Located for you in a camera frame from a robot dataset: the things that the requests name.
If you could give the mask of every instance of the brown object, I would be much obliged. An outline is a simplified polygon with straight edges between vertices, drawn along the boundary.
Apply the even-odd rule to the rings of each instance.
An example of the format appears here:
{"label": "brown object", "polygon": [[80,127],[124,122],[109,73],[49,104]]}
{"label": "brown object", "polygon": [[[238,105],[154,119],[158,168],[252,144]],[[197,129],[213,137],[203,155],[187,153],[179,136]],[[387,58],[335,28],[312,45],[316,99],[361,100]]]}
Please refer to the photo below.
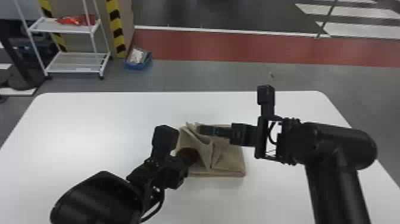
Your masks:
{"label": "brown object", "polygon": [[200,135],[196,132],[198,125],[186,123],[186,126],[179,129],[176,151],[182,148],[195,148],[201,158],[189,168],[189,174],[192,176],[245,176],[242,147],[230,145],[228,139]]}

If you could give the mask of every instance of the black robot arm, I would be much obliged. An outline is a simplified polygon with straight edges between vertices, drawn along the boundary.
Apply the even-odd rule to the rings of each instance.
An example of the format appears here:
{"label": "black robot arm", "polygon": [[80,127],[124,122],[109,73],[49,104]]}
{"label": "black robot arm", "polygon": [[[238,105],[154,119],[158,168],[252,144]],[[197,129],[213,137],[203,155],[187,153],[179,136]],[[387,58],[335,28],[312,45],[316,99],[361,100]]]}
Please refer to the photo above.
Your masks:
{"label": "black robot arm", "polygon": [[[178,130],[157,126],[151,156],[128,175],[126,181],[101,171],[74,186],[54,205],[53,224],[137,224],[151,218],[163,205],[165,189],[179,188],[197,151],[181,149],[176,156]],[[150,209],[157,207],[146,215]]]}
{"label": "black robot arm", "polygon": [[[232,123],[231,128],[222,129],[204,125],[197,131],[229,138],[234,145],[255,147],[255,158],[304,164],[317,224],[371,223],[357,170],[376,159],[375,142],[360,130],[276,116],[274,88],[259,86],[257,92],[261,106],[257,126]],[[282,131],[274,142],[271,130],[276,123]],[[268,139],[275,150],[267,151]]]}

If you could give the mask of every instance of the wall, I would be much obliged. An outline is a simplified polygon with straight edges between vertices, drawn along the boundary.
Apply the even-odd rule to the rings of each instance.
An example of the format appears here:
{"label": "wall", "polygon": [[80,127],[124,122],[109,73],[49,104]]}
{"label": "wall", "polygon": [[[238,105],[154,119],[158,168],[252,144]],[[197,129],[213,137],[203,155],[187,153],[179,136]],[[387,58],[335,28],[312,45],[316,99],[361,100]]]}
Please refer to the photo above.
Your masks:
{"label": "wall", "polygon": [[[21,6],[21,10],[27,20],[39,18],[38,0],[16,0]],[[20,15],[14,5],[13,0],[0,0],[0,18],[19,20]]]}

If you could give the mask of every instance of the metal shelf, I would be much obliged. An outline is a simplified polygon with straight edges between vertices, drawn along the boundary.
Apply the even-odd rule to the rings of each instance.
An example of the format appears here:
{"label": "metal shelf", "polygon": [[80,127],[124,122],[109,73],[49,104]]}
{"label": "metal shelf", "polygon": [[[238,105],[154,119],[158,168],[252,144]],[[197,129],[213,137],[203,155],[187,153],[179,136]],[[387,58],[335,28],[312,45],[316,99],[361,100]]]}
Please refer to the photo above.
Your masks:
{"label": "metal shelf", "polygon": [[33,23],[29,31],[31,32],[46,32],[46,33],[82,33],[91,34],[95,33],[97,28],[101,24],[101,20],[97,19],[96,24],[93,26],[75,26],[71,24],[59,24],[55,21],[55,18],[41,17],[35,23]]}
{"label": "metal shelf", "polygon": [[109,59],[110,53],[60,51],[47,66],[46,71],[49,73],[102,73]]}
{"label": "metal shelf", "polygon": [[[96,24],[88,26],[75,26],[68,24],[59,24],[56,22],[55,18],[45,17],[41,7],[39,7],[39,13],[41,18],[36,20],[30,27],[26,24],[24,15],[21,10],[21,6],[18,3],[19,0],[13,0],[17,11],[22,19],[22,24],[26,29],[30,42],[32,44],[33,50],[37,56],[39,64],[46,77],[49,77],[48,73],[99,73],[99,78],[103,79],[103,71],[110,59],[110,46],[108,45],[107,36],[105,34],[105,29],[100,19],[96,20]],[[81,0],[83,4],[83,10],[85,11],[86,20],[89,21],[88,6],[86,5],[86,0]],[[97,0],[93,0],[93,6],[95,7],[96,16],[100,18],[99,8],[97,6]],[[105,46],[107,47],[107,53],[99,53],[97,51],[95,43],[95,35],[98,27],[101,27],[103,32],[103,38]],[[83,52],[62,52],[60,46],[56,45],[58,48],[57,55],[53,58],[50,64],[45,67],[42,58],[40,57],[38,48],[36,47],[35,40],[33,39],[32,33],[36,32],[46,32],[52,33],[53,38],[55,38],[54,33],[69,33],[69,34],[86,34],[90,35],[90,40],[93,46],[93,53],[83,53]]]}

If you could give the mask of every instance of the red object on shelf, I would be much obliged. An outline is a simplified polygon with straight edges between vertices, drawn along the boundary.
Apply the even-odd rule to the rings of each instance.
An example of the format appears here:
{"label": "red object on shelf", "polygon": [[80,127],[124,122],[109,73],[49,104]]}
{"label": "red object on shelf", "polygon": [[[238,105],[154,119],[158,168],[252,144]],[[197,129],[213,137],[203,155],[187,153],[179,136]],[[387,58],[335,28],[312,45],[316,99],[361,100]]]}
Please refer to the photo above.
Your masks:
{"label": "red object on shelf", "polygon": [[[90,25],[96,24],[95,15],[89,14],[89,23]],[[88,23],[86,21],[86,14],[78,15],[78,16],[63,16],[56,19],[57,23],[61,24],[72,24],[76,26],[87,26]]]}
{"label": "red object on shelf", "polygon": [[57,23],[61,23],[63,25],[65,25],[65,24],[72,24],[72,25],[76,25],[76,26],[80,25],[79,18],[74,17],[74,16],[63,16],[63,17],[56,19],[55,21],[57,21]]}

